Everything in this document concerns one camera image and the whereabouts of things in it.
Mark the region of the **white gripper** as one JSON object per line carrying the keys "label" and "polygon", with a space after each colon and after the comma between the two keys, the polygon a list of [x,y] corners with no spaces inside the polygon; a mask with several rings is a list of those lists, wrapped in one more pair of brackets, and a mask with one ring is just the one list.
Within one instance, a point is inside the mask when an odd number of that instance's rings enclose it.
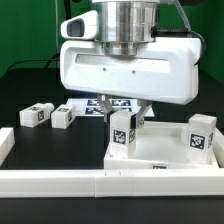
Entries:
{"label": "white gripper", "polygon": [[60,78],[67,89],[98,93],[107,124],[115,112],[108,95],[150,100],[137,102],[135,127],[141,128],[151,101],[185,105],[197,96],[200,51],[197,38],[158,37],[140,44],[134,57],[107,56],[94,41],[67,41]]}

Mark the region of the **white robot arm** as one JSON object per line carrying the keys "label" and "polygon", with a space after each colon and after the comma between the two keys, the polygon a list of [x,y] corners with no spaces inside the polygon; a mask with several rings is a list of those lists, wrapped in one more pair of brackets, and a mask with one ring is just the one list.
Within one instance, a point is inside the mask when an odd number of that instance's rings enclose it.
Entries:
{"label": "white robot arm", "polygon": [[185,105],[198,93],[199,37],[170,36],[156,27],[162,0],[92,0],[93,9],[64,21],[60,78],[70,90],[92,92],[110,123],[109,99],[135,98],[143,125],[154,101]]}

